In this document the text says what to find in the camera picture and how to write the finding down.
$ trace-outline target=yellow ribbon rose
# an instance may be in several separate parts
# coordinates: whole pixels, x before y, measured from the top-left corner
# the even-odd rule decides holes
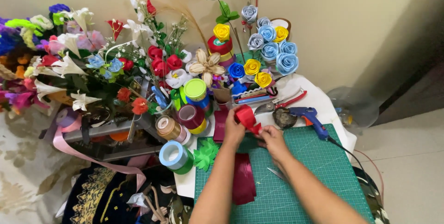
[[[280,41],[287,38],[288,30],[286,28],[283,28],[282,26],[278,26],[275,28],[275,30],[276,30],[276,39],[273,40],[273,42],[279,43]]]
[[[248,59],[244,64],[245,74],[247,75],[255,75],[259,72],[261,68],[261,62],[255,59]]]
[[[266,72],[259,72],[256,74],[256,77],[254,78],[254,81],[262,88],[265,88],[268,85],[270,85],[272,80],[273,79],[271,79],[271,75]]]
[[[213,29],[214,35],[223,42],[230,39],[230,26],[218,23]]]

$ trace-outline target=maroon ribbon roll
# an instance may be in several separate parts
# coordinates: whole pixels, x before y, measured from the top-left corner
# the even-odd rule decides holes
[[[236,154],[234,159],[234,177],[232,200],[236,205],[254,201],[256,185],[248,154]]]
[[[259,130],[262,128],[262,126],[260,123],[255,126],[256,118],[254,117],[253,110],[250,106],[246,104],[241,105],[241,107],[236,111],[234,118],[238,123],[244,125],[247,130],[251,131],[255,135],[259,135]]]
[[[205,118],[203,109],[191,104],[183,105],[179,109],[177,115],[179,123],[184,125],[187,129],[195,129],[199,127]]]
[[[223,139],[225,137],[225,121],[228,117],[228,111],[226,110],[217,110],[214,112],[214,136],[213,141],[215,143],[221,143],[223,142]]]
[[[227,54],[233,49],[233,40],[228,39],[228,41],[220,42],[215,36],[208,39],[208,48],[210,48],[211,53],[219,53],[221,56]]]

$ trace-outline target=wall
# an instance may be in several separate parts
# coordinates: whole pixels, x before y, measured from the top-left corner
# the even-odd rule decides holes
[[[206,37],[212,35],[219,8],[207,0],[161,0],[187,4]],[[224,0],[240,11],[248,0]],[[323,90],[340,85],[357,85],[373,90],[383,74],[390,73],[393,63],[415,38],[415,35],[436,17],[434,6],[442,0],[259,0],[260,16],[283,17],[292,23],[291,40],[299,49],[298,73],[305,75]],[[65,3],[76,9],[89,7],[95,13],[96,28],[111,35],[104,20],[133,19],[129,0],[2,0],[2,17],[27,17],[46,14],[47,7]],[[235,25],[241,31],[238,20]],[[242,34],[244,50],[247,34]],[[190,42],[199,40],[196,33]],[[402,72],[411,73],[417,63]],[[402,81],[393,81],[378,95],[390,95]]]

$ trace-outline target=tiled floor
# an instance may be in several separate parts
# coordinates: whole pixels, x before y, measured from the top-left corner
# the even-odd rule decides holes
[[[392,224],[444,223],[444,109],[368,128],[355,149],[381,172]],[[381,191],[373,164],[354,155]]]

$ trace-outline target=cutting mat grid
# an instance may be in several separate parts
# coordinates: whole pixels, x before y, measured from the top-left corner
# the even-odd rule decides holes
[[[324,125],[330,135],[339,142],[332,124]],[[370,223],[374,223],[369,206],[348,158],[343,150],[327,141],[320,140],[312,127],[290,128],[284,138],[291,153],[318,179],[344,199]],[[254,202],[235,206],[230,216],[232,224],[312,223],[302,208],[293,189],[267,168],[278,171],[266,149],[257,147],[256,138],[246,135],[238,153],[249,153],[256,184]],[[195,199],[211,173],[196,170]]]

